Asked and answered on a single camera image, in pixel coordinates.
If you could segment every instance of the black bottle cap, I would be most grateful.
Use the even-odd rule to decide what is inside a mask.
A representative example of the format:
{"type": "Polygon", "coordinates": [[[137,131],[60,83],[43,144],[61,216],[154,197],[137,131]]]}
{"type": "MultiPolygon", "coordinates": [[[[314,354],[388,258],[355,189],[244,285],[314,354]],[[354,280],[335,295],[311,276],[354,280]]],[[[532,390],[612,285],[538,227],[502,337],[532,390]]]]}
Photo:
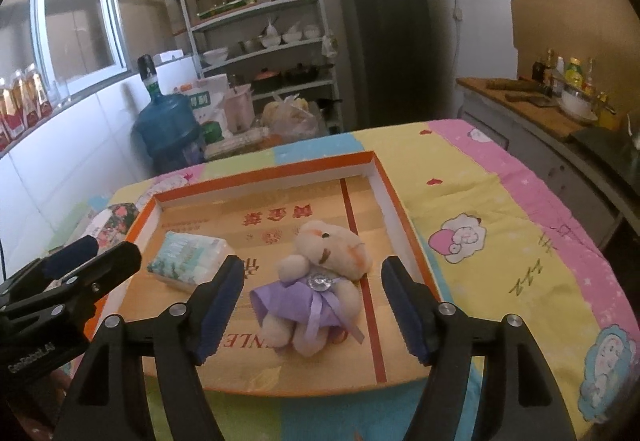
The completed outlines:
{"type": "Polygon", "coordinates": [[[151,55],[144,55],[138,58],[138,72],[140,72],[140,78],[142,78],[143,81],[158,74],[151,55]]]}

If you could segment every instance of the metal shelf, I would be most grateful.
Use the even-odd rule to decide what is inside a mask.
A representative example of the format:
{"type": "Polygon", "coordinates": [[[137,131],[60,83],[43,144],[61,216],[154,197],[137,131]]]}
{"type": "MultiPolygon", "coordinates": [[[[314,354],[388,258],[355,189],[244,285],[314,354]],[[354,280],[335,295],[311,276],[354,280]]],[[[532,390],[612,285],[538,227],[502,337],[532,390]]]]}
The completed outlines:
{"type": "Polygon", "coordinates": [[[208,31],[218,26],[229,24],[231,22],[237,22],[251,16],[270,13],[271,11],[277,11],[287,7],[297,7],[305,4],[311,4],[317,1],[318,0],[274,0],[272,2],[265,2],[264,4],[254,4],[251,7],[240,8],[230,13],[218,15],[217,17],[210,20],[205,20],[204,22],[191,28],[191,30],[196,33],[208,31]]]}
{"type": "Polygon", "coordinates": [[[265,98],[273,98],[274,96],[280,96],[282,94],[299,92],[300,90],[307,90],[308,88],[325,87],[326,85],[332,85],[333,83],[334,80],[332,78],[329,78],[328,80],[316,80],[315,82],[309,82],[308,84],[288,85],[287,87],[279,88],[278,90],[272,90],[271,92],[254,94],[251,98],[254,101],[264,100],[265,98]]]}
{"type": "Polygon", "coordinates": [[[319,43],[322,43],[322,38],[312,38],[311,40],[300,40],[300,42],[292,42],[290,44],[280,44],[279,46],[269,47],[261,51],[256,51],[255,53],[247,53],[246,55],[236,56],[236,58],[230,58],[217,66],[209,66],[207,68],[204,68],[202,69],[202,72],[204,73],[209,71],[215,71],[216,69],[222,69],[228,65],[242,62],[243,60],[248,60],[249,58],[254,58],[255,56],[262,56],[268,53],[283,51],[284,49],[293,49],[294,47],[306,46],[311,44],[319,44],[319,43]]]}

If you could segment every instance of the cabinet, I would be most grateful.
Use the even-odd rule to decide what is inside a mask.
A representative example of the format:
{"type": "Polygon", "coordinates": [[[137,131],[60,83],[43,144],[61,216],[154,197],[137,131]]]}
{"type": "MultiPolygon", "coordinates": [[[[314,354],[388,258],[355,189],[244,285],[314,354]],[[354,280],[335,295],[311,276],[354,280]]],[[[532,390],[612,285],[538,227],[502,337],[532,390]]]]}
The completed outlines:
{"type": "Polygon", "coordinates": [[[511,116],[509,109],[466,89],[463,94],[459,116],[543,180],[593,242],[604,248],[619,224],[619,211],[609,200],[564,156],[511,116]]]}
{"type": "MultiPolygon", "coordinates": [[[[206,18],[216,4],[224,9],[226,0],[180,0],[199,76],[226,73],[250,83],[265,68],[281,72],[295,68],[298,63],[325,65],[326,59],[321,50],[323,36],[329,33],[329,29],[322,0],[250,0],[246,5],[245,0],[241,1],[238,8],[206,18]],[[200,13],[198,21],[195,21],[196,13],[200,13]],[[258,36],[269,21],[273,21],[281,34],[299,23],[302,37],[290,41],[282,39],[279,45],[265,47],[258,36]],[[305,25],[313,25],[316,29],[303,32],[305,25]],[[204,53],[213,49],[222,59],[207,63],[204,53]]],[[[335,69],[304,83],[284,84],[271,92],[255,94],[253,100],[264,106],[269,99],[297,93],[308,101],[322,100],[325,105],[333,106],[334,110],[328,111],[326,126],[332,134],[343,131],[335,69]]]]}

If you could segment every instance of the plush toy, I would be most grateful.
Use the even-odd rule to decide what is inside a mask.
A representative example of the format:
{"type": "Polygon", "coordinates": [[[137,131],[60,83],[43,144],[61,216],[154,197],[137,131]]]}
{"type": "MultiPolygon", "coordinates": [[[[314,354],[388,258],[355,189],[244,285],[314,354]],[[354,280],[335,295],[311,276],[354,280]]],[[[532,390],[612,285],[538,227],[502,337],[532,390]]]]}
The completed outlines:
{"type": "Polygon", "coordinates": [[[353,322],[362,299],[353,282],[371,268],[363,241],[346,228],[312,220],[294,246],[295,254],[278,264],[280,280],[251,291],[261,337],[271,347],[291,343],[305,357],[344,330],[362,343],[353,322]]]}

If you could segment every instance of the purple dress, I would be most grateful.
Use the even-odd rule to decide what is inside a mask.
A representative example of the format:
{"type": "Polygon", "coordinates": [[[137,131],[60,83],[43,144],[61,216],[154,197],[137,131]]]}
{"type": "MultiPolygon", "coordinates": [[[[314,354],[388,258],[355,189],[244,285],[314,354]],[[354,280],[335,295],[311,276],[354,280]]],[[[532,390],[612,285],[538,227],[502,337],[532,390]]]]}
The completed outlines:
{"type": "Polygon", "coordinates": [[[306,277],[285,284],[280,280],[257,287],[249,293],[258,323],[262,325],[267,313],[306,324],[305,338],[311,341],[321,327],[331,327],[330,336],[343,329],[360,343],[364,335],[344,316],[332,286],[342,277],[331,278],[325,273],[310,273],[306,277]]]}

